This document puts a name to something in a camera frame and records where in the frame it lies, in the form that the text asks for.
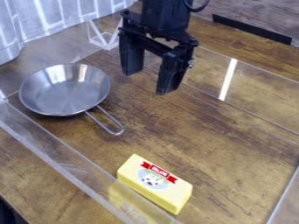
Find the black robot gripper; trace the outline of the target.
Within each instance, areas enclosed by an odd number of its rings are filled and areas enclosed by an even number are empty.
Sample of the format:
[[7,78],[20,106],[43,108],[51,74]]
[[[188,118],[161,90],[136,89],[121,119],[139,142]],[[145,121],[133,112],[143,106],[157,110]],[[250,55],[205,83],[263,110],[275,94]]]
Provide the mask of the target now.
[[141,0],[141,12],[121,12],[120,65],[125,76],[144,67],[145,51],[163,57],[155,92],[165,95],[181,84],[199,41],[188,34],[193,0]]

